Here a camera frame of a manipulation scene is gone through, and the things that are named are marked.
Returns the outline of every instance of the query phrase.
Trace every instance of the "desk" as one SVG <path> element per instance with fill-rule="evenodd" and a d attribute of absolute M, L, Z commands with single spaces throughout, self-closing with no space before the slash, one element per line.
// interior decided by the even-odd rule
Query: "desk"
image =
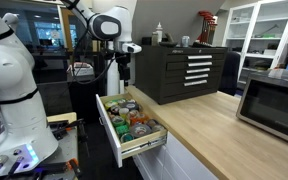
<path fill-rule="evenodd" d="M 288 180 L 288 142 L 239 120 L 238 98 L 217 92 L 159 105 L 126 89 L 219 179 Z"/>

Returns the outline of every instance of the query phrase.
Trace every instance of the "microwave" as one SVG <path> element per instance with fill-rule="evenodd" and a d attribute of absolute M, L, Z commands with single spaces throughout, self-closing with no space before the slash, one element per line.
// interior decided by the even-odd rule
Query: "microwave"
<path fill-rule="evenodd" d="M 288 141 L 288 70 L 250 74 L 236 116 Z"/>

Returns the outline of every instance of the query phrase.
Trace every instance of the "window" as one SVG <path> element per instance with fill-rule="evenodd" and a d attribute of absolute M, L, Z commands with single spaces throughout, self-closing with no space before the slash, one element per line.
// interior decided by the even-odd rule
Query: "window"
<path fill-rule="evenodd" d="M 52 40 L 52 45 L 55 47 L 64 45 L 63 32 L 61 29 L 61 25 L 59 23 L 34 22 L 34 25 L 38 39 Z M 77 39 L 76 26 L 70 25 L 70 31 L 71 31 L 72 44 L 75 45 L 76 44 L 75 39 Z M 56 32 L 58 34 L 57 36 L 58 38 L 52 37 L 52 32 Z"/>

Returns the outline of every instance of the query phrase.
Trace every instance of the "shelving unit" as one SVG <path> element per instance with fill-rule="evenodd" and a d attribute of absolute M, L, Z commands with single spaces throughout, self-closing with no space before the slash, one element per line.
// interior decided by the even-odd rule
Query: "shelving unit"
<path fill-rule="evenodd" d="M 274 68 L 280 60 L 288 38 L 288 0 L 234 7 L 228 19 L 222 46 L 240 53 L 238 87 L 244 89 L 249 73 Z"/>

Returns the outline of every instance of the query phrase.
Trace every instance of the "floor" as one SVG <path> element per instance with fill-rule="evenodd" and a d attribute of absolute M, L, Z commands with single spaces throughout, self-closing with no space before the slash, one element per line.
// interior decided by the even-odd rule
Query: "floor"
<path fill-rule="evenodd" d="M 105 129 L 99 123 L 86 124 L 88 134 L 87 155 L 84 144 L 79 144 L 79 164 L 83 171 L 80 180 L 142 180 L 132 158 L 123 160 L 123 167 L 118 168 Z"/>

